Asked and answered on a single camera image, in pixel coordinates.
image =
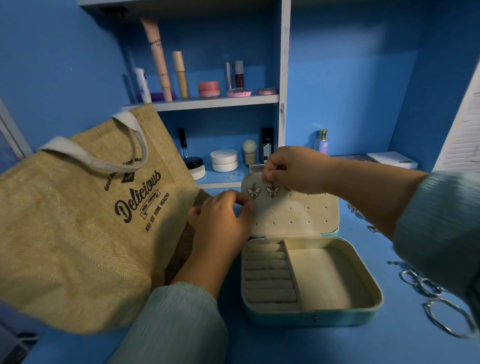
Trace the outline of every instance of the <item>jewelry box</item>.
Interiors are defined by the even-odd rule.
[[[260,326],[351,326],[373,319],[384,298],[355,248],[336,237],[338,198],[301,194],[246,176],[253,239],[242,251],[241,294]]]

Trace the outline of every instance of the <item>light blue sleeve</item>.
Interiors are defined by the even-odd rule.
[[[398,255],[480,319],[480,174],[434,172],[397,222]]]
[[[176,283],[152,292],[108,363],[223,363],[227,345],[227,326],[213,296]]]

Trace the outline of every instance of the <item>tote bag handle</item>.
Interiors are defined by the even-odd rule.
[[[57,136],[48,143],[40,147],[40,150],[53,150],[62,154],[66,154],[73,159],[79,160],[86,166],[96,170],[104,170],[107,172],[128,173],[135,172],[145,165],[148,161],[148,146],[145,140],[144,133],[138,124],[137,119],[129,111],[122,111],[112,116],[113,119],[118,120],[127,128],[132,129],[135,136],[140,143],[142,149],[142,161],[138,164],[116,164],[106,162],[104,160],[95,158],[78,144],[75,144],[70,139],[63,136]]]

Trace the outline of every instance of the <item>brown bag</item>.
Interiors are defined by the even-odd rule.
[[[42,149],[57,152],[0,176],[0,300],[77,333],[128,325],[152,280],[163,284],[189,208],[208,195],[152,105]],[[180,248],[184,260],[189,243]]]

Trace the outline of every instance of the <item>rhinestone butterfly earring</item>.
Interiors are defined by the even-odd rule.
[[[247,188],[247,192],[251,198],[256,199],[260,193],[260,187],[255,188],[256,183],[254,182],[252,188]]]
[[[271,198],[274,198],[276,196],[276,194],[278,193],[278,190],[280,190],[280,187],[279,186],[274,187],[273,182],[270,182],[270,187],[267,187],[268,195]]]

